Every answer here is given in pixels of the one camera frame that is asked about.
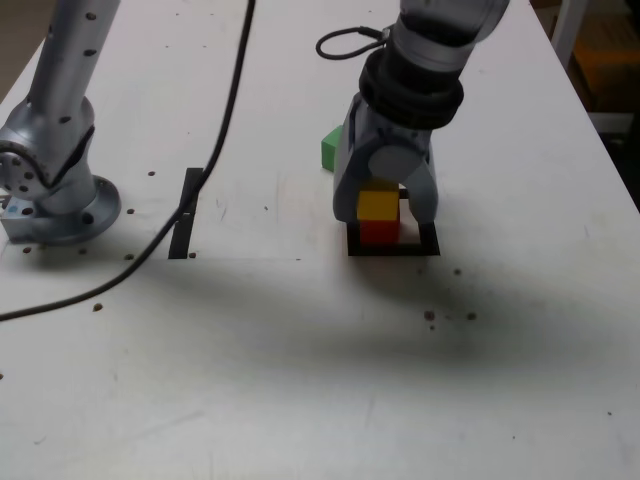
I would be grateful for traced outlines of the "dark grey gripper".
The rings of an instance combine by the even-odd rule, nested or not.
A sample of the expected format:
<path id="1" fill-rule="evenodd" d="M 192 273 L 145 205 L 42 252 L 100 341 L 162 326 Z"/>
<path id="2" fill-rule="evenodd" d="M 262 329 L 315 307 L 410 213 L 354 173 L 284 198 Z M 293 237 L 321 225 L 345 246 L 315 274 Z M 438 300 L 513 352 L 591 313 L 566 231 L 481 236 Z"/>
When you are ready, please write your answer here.
<path id="1" fill-rule="evenodd" d="M 374 177 L 404 186 L 414 219 L 418 223 L 433 223 L 439 195 L 433 168 L 428 163 L 431 134 L 431 130 L 411 130 L 392 122 L 370 107 L 362 94 L 356 93 L 334 158 L 335 218 L 343 223 L 356 221 L 359 191 L 371 172 Z M 372 155 L 376 142 L 390 146 Z"/>

